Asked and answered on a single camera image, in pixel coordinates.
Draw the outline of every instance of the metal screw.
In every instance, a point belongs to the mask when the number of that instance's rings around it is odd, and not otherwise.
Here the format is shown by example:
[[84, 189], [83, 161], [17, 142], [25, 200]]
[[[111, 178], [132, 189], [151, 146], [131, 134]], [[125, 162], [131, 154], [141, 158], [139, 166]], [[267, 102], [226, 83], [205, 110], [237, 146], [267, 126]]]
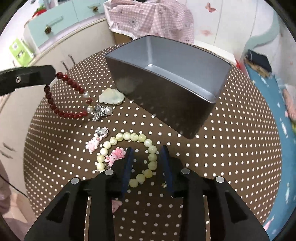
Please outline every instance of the metal screw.
[[182, 172], [183, 174], [187, 175], [187, 174], [190, 173], [190, 170], [189, 170], [188, 168], [183, 168], [183, 169], [181, 170], [181, 172]]
[[112, 175], [114, 173], [114, 171], [112, 170], [112, 169], [107, 169], [106, 171], [105, 171], [105, 175], [107, 175], [107, 176], [110, 176], [110, 175]]
[[72, 184], [77, 184], [78, 182], [79, 182], [79, 178], [77, 178], [77, 177], [74, 177], [71, 179]]
[[20, 76], [18, 76], [17, 79], [16, 79], [16, 82], [17, 82], [17, 83], [20, 83], [21, 80], [22, 80], [22, 79], [20, 78]]
[[216, 181], [219, 182], [219, 183], [222, 183], [222, 182], [224, 182], [224, 178], [220, 177], [220, 176], [217, 176]]

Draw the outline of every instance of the brown dotted surface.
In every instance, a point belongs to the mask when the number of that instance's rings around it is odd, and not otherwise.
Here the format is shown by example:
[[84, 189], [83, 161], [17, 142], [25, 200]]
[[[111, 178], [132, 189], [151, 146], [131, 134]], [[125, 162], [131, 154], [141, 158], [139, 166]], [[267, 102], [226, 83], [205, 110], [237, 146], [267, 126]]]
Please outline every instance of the brown dotted surface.
[[[104, 89], [115, 87], [103, 57], [114, 48], [88, 57], [68, 72], [95, 101]], [[52, 94], [60, 109], [75, 112], [86, 108], [85, 99], [65, 82], [57, 81]], [[90, 116], [78, 120], [58, 117], [43, 99], [29, 127], [24, 153], [26, 188], [37, 216], [71, 178], [85, 180], [97, 175], [94, 163], [98, 151], [90, 155], [85, 149], [97, 127], [109, 129], [108, 140], [119, 132], [133, 132], [145, 134], [158, 149], [166, 144], [172, 156], [200, 176], [224, 176], [261, 223], [268, 217], [281, 178], [279, 135], [265, 99], [236, 67], [229, 71], [214, 109], [192, 140], [129, 99], [113, 106], [113, 115], [100, 122], [91, 121]], [[142, 143], [122, 141], [117, 146], [135, 150], [132, 178], [147, 169], [148, 151]], [[113, 216], [116, 240], [179, 239], [182, 199], [171, 198], [161, 187], [158, 171], [143, 185], [128, 190]], [[205, 218], [209, 240], [207, 207]]]

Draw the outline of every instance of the pink bear charm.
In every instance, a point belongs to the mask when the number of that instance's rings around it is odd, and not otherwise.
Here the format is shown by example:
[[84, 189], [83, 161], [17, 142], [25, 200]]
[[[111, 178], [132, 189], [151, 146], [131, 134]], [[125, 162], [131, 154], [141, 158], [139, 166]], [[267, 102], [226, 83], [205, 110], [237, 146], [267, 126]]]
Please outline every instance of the pink bear charm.
[[112, 200], [112, 213], [115, 213], [117, 209], [122, 205], [122, 202], [119, 200]]
[[89, 150], [90, 154], [92, 154], [96, 149], [98, 149], [100, 142], [107, 136], [108, 129], [106, 127], [104, 127], [104, 128], [106, 129], [105, 134], [99, 136], [96, 133], [96, 134], [94, 134], [94, 137], [89, 142], [86, 142], [85, 148]]
[[105, 162], [109, 162], [109, 166], [112, 166], [114, 161], [124, 158], [126, 151], [123, 150], [122, 147], [117, 147], [115, 150], [112, 151], [110, 156], [105, 159]]

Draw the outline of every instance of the pink gingham fabric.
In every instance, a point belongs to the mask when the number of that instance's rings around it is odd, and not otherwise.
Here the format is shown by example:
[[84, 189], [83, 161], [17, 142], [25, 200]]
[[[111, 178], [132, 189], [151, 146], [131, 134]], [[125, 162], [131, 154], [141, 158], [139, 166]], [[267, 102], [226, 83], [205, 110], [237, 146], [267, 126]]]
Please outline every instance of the pink gingham fabric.
[[176, 0], [145, 3], [131, 0], [109, 0], [104, 9], [110, 30], [133, 39], [156, 35], [193, 44], [193, 16]]

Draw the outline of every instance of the drawer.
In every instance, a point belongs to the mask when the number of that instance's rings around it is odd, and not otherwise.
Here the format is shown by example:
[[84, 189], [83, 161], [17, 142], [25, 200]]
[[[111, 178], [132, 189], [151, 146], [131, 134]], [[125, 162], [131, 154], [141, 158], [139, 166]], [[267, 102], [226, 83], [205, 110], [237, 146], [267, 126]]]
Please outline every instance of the drawer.
[[74, 4], [78, 21], [82, 21], [104, 12], [104, 0], [73, 0], [72, 2]]
[[[32, 39], [37, 47], [60, 31], [78, 22], [72, 1], [65, 2], [34, 18], [28, 23]], [[46, 34], [45, 28], [49, 25], [51, 33]]]

